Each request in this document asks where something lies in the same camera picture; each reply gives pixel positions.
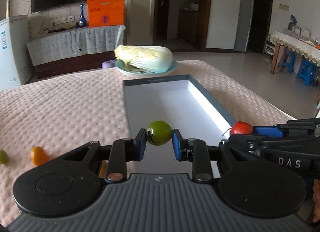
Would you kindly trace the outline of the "green tomato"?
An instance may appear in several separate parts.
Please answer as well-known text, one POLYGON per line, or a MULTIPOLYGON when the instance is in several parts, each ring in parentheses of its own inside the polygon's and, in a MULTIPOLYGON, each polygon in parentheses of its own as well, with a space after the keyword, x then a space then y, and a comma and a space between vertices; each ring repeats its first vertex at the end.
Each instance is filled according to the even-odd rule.
POLYGON ((173 129, 165 121, 153 121, 149 124, 146 135, 149 144, 153 146, 162 146, 172 138, 173 129))

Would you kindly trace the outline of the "orange paper bag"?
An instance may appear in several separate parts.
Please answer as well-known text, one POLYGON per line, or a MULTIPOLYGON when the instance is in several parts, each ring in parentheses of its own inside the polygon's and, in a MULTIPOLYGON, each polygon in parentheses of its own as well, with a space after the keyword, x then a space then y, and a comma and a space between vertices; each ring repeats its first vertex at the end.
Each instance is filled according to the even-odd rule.
POLYGON ((87 0, 89 27, 124 25, 124 0, 87 0))

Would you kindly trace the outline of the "cloth-covered low cabinet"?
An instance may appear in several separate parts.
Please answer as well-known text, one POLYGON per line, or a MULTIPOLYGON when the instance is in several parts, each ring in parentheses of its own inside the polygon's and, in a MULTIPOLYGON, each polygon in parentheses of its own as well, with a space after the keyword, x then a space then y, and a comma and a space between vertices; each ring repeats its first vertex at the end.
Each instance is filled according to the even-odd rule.
POLYGON ((124 25, 76 28, 29 41, 37 78, 100 68, 104 61, 115 59, 124 31, 124 25))

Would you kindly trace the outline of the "blue plastic stool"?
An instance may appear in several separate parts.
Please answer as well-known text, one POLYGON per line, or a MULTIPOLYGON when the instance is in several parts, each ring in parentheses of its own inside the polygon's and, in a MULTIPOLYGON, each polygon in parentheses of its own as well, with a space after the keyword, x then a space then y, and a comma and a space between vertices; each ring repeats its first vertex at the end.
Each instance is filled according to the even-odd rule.
POLYGON ((303 80, 306 86, 314 86, 316 80, 317 66, 307 59, 302 59, 296 78, 303 80))

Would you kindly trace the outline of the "napa cabbage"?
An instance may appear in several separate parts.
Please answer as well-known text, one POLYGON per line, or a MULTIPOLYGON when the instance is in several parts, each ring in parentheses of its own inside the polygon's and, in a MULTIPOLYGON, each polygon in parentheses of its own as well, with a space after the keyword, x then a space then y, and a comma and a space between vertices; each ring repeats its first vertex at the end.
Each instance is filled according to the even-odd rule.
POLYGON ((173 54, 160 46, 117 46, 114 50, 117 62, 125 70, 163 73, 173 65, 173 54))

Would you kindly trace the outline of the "side table with lace cloth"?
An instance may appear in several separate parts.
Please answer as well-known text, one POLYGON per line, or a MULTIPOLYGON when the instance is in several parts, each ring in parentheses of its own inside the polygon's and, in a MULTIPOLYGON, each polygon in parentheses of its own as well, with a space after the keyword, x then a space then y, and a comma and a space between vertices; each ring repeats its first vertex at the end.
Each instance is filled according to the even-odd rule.
POLYGON ((276 46, 274 56, 272 58, 270 74, 274 74, 278 59, 280 59, 280 66, 278 67, 278 70, 282 70, 285 53, 288 49, 297 52, 314 65, 319 66, 319 49, 300 40, 299 38, 275 31, 272 34, 270 41, 276 46))

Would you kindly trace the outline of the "blue glass bottle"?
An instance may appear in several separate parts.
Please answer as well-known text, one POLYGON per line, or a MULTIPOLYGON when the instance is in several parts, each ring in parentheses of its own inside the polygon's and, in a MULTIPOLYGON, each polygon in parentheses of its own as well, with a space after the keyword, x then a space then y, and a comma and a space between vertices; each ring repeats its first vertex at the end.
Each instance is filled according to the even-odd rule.
POLYGON ((79 21, 76 23, 76 28, 85 28, 87 27, 87 21, 84 16, 84 4, 80 4, 80 17, 79 21))

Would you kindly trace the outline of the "white chest freezer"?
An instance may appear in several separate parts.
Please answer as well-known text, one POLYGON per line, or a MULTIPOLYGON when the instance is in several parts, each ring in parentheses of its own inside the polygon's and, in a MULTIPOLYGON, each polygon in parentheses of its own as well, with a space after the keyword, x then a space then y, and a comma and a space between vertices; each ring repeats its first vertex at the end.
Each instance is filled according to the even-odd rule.
POLYGON ((0 89, 7 90, 26 84, 34 74, 27 48, 27 15, 1 20, 0 33, 0 89))

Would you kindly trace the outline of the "small green fruit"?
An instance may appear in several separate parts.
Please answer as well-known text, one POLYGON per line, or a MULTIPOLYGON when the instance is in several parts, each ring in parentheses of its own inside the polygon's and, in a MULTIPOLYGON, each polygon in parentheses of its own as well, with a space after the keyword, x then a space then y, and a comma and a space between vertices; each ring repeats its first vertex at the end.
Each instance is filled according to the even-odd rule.
POLYGON ((0 164, 7 164, 8 161, 8 154, 4 150, 0 150, 0 164))

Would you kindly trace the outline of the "purple small object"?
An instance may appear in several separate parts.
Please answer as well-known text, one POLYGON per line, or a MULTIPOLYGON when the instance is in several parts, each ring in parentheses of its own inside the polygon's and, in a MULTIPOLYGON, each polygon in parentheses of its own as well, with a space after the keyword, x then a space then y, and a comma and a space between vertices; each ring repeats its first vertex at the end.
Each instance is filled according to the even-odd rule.
POLYGON ((116 66, 116 59, 106 60, 101 64, 101 67, 105 69, 114 68, 116 66))

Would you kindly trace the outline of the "red apple-like fruit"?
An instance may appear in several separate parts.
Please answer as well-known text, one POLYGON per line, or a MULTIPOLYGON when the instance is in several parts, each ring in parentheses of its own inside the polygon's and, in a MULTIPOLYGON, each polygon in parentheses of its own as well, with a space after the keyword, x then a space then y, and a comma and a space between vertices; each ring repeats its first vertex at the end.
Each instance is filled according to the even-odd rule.
POLYGON ((253 134, 253 126, 247 122, 237 121, 231 128, 227 129, 222 136, 229 132, 232 134, 251 135, 253 134))

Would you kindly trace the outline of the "small yellow-orange tomato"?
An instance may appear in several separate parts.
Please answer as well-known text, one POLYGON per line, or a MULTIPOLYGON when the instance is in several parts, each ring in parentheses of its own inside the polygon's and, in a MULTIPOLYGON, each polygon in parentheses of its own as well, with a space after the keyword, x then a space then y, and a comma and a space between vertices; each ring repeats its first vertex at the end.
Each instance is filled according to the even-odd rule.
POLYGON ((36 167, 50 161, 50 157, 42 147, 33 147, 30 152, 30 158, 32 164, 36 167))

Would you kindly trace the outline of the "pink quilted table cover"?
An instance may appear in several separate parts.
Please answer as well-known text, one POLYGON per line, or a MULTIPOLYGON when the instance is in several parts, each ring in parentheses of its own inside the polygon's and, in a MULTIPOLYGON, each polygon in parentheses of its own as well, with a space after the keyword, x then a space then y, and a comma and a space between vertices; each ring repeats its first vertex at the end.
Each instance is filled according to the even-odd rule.
MULTIPOLYGON (((291 119, 253 91, 201 60, 183 60, 178 75, 193 76, 231 115, 252 125, 291 119)), ((1 91, 1 224, 19 215, 14 181, 33 165, 30 151, 41 146, 57 157, 91 140, 109 144, 128 133, 123 102, 126 76, 117 69, 63 75, 1 91)))

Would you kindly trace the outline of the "white shallow cardboard box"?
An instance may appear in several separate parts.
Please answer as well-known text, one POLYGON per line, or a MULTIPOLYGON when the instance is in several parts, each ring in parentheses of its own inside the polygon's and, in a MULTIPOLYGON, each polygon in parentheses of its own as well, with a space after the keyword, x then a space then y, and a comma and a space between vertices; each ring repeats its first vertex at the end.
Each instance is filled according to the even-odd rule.
POLYGON ((124 105, 132 137, 156 120, 178 129, 184 138, 217 146, 229 138, 235 118, 190 75, 132 79, 123 82, 124 105))

